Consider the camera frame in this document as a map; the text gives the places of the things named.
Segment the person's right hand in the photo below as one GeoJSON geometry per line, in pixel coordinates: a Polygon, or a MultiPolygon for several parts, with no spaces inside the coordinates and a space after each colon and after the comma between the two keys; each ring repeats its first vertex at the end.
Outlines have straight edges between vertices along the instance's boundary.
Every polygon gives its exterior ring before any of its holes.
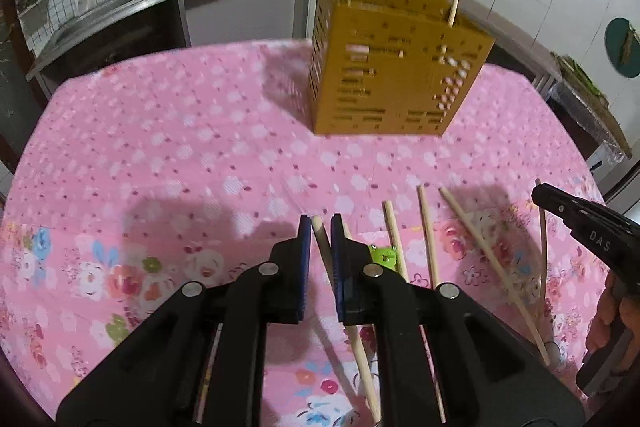
{"type": "Polygon", "coordinates": [[[627,296],[617,301],[613,289],[617,277],[610,271],[605,280],[605,288],[599,298],[597,311],[590,323],[586,337],[586,348],[589,353],[604,348],[611,337],[612,323],[619,317],[632,334],[627,351],[616,366],[616,373],[627,372],[639,354],[640,311],[639,297],[627,296]]]}

